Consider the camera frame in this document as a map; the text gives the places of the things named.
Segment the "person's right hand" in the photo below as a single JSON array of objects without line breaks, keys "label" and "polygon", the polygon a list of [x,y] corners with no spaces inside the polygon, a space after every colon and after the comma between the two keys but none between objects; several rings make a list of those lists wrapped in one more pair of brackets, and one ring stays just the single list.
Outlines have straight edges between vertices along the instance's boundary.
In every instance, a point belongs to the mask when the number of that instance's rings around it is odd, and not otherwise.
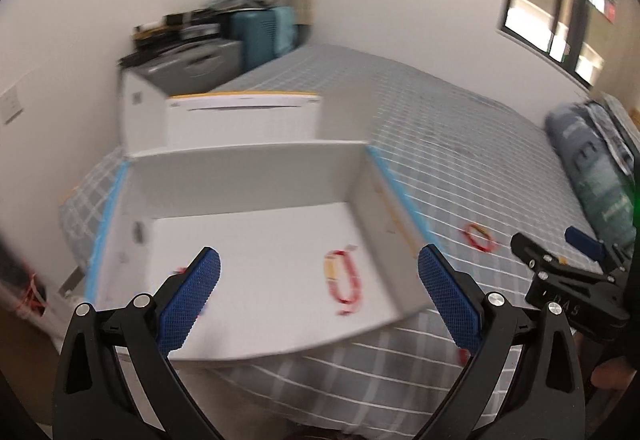
[{"label": "person's right hand", "polygon": [[602,361],[604,346],[580,332],[574,335],[580,371],[586,382],[602,390],[626,390],[637,370],[624,356]]}]

